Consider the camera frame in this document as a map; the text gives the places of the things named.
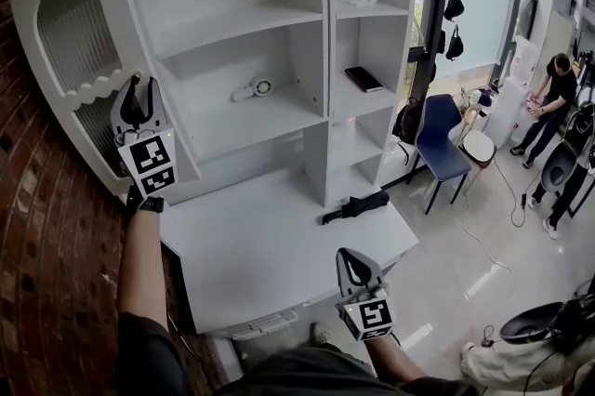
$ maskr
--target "white shelving unit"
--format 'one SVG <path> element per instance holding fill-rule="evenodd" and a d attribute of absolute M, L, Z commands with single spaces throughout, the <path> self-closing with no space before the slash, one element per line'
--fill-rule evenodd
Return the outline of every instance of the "white shelving unit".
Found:
<path fill-rule="evenodd" d="M 370 6 L 338 0 L 13 3 L 50 105 L 114 193 L 125 191 L 128 181 L 114 164 L 110 133 L 98 113 L 134 72 L 159 80 L 178 132 L 182 183 L 167 191 L 170 204 L 288 163 L 302 165 L 322 206 L 375 188 L 403 77 L 413 0 Z M 32 20 L 40 3 L 39 19 Z M 93 18 L 88 24 L 85 11 Z M 62 17 L 72 20 L 60 22 Z M 69 35 L 80 39 L 72 50 L 63 47 Z M 364 93 L 344 73 L 355 66 L 365 67 L 383 88 Z M 258 75 L 272 81 L 269 96 L 231 101 Z M 282 137 L 292 137 L 291 146 Z M 289 159 L 293 149 L 299 153 Z M 208 186 L 200 180 L 203 166 L 217 170 Z M 240 168 L 246 172 L 226 172 Z"/>
<path fill-rule="evenodd" d="M 319 223 L 350 196 L 379 190 L 414 0 L 11 2 L 50 107 L 114 194 L 129 180 L 106 111 L 133 73 L 141 86 L 158 79 L 179 176 L 165 190 L 162 236 L 180 255 L 199 331 L 336 292 L 342 245 L 390 265 L 415 244 L 392 205 Z M 383 88 L 360 90 L 344 73 L 355 66 Z M 231 100 L 260 75 L 273 83 L 269 96 Z M 219 277 L 233 279 L 232 292 L 212 294 Z"/>

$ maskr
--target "white floor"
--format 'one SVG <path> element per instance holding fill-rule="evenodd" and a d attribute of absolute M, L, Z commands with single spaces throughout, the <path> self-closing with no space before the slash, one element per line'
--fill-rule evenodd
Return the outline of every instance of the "white floor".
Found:
<path fill-rule="evenodd" d="M 535 160 L 531 170 L 525 170 L 522 158 L 511 156 L 508 148 L 496 160 L 520 197 L 548 154 L 546 151 Z M 562 237 L 554 242 L 543 230 L 542 220 L 555 197 L 547 195 L 536 210 L 527 207 L 524 225 L 515 228 L 510 223 L 514 203 L 509 188 L 494 164 L 483 171 L 468 193 L 467 227 L 482 239 L 492 258 L 513 270 L 515 285 L 510 273 L 495 266 L 463 230 L 465 196 L 459 195 L 450 205 L 454 189 L 443 186 L 430 214 L 424 215 L 431 183 L 432 176 L 426 171 L 409 186 L 402 183 L 389 190 L 419 245 L 389 272 L 387 281 L 399 318 L 395 333 L 407 353 L 429 375 L 457 378 L 460 349 L 467 341 L 480 342 L 486 325 L 495 326 L 497 334 L 508 318 L 537 305 L 567 300 L 593 276 L 595 239 L 589 230 L 595 224 L 595 197 L 587 200 L 574 219 L 568 215 L 561 219 Z M 522 220 L 520 210 L 515 220 Z M 302 310 L 299 317 L 301 326 L 244 343 L 238 350 L 247 362 L 255 362 L 258 356 L 303 341 L 307 323 L 322 320 L 330 327 L 334 344 L 369 361 L 364 345 L 353 341 L 332 302 Z"/>

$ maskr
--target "white hair dryer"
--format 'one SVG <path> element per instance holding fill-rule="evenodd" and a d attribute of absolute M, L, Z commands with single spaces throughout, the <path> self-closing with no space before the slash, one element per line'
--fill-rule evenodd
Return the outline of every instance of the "white hair dryer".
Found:
<path fill-rule="evenodd" d="M 272 81 L 266 75 L 257 75 L 248 87 L 236 90 L 231 94 L 231 100 L 240 102 L 254 95 L 265 97 L 272 92 Z"/>

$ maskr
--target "cabinet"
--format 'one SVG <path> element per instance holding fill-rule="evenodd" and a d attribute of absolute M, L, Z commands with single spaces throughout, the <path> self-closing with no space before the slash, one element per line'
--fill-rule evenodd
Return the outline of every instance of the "cabinet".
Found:
<path fill-rule="evenodd" d="M 129 181 L 108 110 L 136 72 L 159 80 L 177 131 L 172 205 L 284 168 L 321 206 L 377 189 L 413 0 L 11 1 L 53 112 L 113 193 Z M 343 72 L 357 65 L 383 89 L 362 92 Z M 231 100 L 258 75 L 268 96 Z"/>

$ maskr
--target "white pants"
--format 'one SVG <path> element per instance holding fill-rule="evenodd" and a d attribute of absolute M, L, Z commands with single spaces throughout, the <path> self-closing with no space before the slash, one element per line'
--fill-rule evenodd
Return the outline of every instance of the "white pants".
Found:
<path fill-rule="evenodd" d="M 474 347 L 463 354 L 463 373 L 483 386 L 506 391 L 523 391 L 527 377 L 554 351 L 550 342 L 507 345 L 501 349 Z M 558 388 L 570 381 L 577 370 L 575 384 L 580 386 L 595 360 L 595 337 L 587 338 L 570 355 L 555 353 L 531 375 L 529 391 Z"/>

